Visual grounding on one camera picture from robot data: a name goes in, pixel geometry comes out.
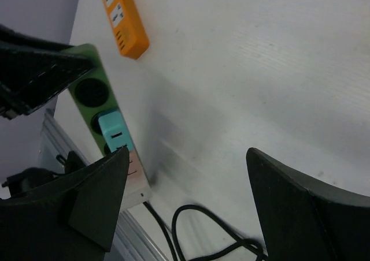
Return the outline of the white plug adapter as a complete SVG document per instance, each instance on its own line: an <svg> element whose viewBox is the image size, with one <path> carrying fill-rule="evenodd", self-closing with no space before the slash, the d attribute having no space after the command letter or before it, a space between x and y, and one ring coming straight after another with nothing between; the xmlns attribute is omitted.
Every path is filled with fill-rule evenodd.
<svg viewBox="0 0 370 261"><path fill-rule="evenodd" d="M151 187L147 181L128 180L121 201L120 211L148 201L151 196Z"/></svg>

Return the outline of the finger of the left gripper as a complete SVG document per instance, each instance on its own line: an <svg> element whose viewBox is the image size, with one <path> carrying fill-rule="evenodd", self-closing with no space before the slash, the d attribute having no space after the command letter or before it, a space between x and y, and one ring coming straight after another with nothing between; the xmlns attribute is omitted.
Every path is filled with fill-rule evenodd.
<svg viewBox="0 0 370 261"><path fill-rule="evenodd" d="M30 115L95 68L69 49L1 25L1 116Z"/></svg>

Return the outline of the pink plug adapter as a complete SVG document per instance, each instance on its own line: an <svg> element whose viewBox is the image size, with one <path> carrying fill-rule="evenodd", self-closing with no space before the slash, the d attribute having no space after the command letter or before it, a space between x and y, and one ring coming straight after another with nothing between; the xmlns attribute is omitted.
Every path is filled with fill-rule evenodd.
<svg viewBox="0 0 370 261"><path fill-rule="evenodd" d="M142 181L145 179L145 173L136 150L129 152L128 181Z"/></svg>

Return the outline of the green power strip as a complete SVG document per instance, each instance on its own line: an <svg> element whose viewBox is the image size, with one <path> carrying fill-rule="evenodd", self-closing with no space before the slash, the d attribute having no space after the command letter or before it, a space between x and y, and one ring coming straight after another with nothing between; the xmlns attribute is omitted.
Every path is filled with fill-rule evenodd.
<svg viewBox="0 0 370 261"><path fill-rule="evenodd" d="M113 88L103 68L98 50L91 44L73 46L64 50L67 54L85 57L94 68L76 80L68 88L80 115L102 155L111 153L98 123L98 117L103 112L120 110Z"/></svg>

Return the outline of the blue plug adapter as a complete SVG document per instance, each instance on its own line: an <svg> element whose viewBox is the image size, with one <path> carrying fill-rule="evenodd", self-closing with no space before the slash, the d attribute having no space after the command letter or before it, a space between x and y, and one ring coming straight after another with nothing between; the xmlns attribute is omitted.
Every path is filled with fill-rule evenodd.
<svg viewBox="0 0 370 261"><path fill-rule="evenodd" d="M98 123L111 152L123 146L126 146L129 151L134 149L128 126L119 110L103 112L98 117Z"/></svg>

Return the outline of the orange power strip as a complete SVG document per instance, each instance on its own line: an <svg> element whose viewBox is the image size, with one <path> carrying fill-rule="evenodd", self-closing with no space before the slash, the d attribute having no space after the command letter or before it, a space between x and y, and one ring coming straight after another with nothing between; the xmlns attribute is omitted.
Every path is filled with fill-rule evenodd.
<svg viewBox="0 0 370 261"><path fill-rule="evenodd" d="M119 53L138 59L149 48L147 37L134 0L102 0Z"/></svg>

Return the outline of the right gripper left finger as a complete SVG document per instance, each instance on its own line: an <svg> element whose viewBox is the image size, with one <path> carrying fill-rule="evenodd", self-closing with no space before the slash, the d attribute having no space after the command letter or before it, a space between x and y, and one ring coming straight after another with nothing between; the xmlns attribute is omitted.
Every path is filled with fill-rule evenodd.
<svg viewBox="0 0 370 261"><path fill-rule="evenodd" d="M78 207L72 201L75 192L88 191L88 184L102 181L102 172L130 157L123 147L70 175L33 188L20 196L1 200L1 260L59 260L65 256L71 238L87 247L82 235L73 236L71 215Z"/></svg>

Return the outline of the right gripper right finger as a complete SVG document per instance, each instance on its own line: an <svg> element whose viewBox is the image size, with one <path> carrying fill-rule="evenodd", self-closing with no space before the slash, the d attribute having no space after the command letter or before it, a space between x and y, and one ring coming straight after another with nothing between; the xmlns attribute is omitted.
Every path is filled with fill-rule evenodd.
<svg viewBox="0 0 370 261"><path fill-rule="evenodd" d="M246 165L269 260L369 260L369 197L256 148Z"/></svg>

